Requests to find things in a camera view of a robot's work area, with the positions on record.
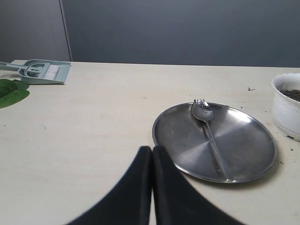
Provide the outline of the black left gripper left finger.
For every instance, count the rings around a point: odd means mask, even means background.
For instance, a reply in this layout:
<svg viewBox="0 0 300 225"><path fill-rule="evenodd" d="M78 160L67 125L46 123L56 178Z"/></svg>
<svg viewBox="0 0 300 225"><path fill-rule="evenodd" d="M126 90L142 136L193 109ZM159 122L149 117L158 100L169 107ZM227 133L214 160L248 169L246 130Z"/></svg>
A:
<svg viewBox="0 0 300 225"><path fill-rule="evenodd" d="M152 195L152 150L139 148L112 190L70 225L148 225Z"/></svg>

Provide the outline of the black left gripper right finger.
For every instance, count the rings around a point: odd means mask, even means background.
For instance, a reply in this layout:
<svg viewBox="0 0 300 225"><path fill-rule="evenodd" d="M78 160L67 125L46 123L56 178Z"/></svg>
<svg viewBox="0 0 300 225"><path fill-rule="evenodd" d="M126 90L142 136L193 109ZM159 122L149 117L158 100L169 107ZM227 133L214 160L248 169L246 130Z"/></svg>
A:
<svg viewBox="0 0 300 225"><path fill-rule="evenodd" d="M153 149L154 203L158 225L241 225L204 198L183 177L163 146Z"/></svg>

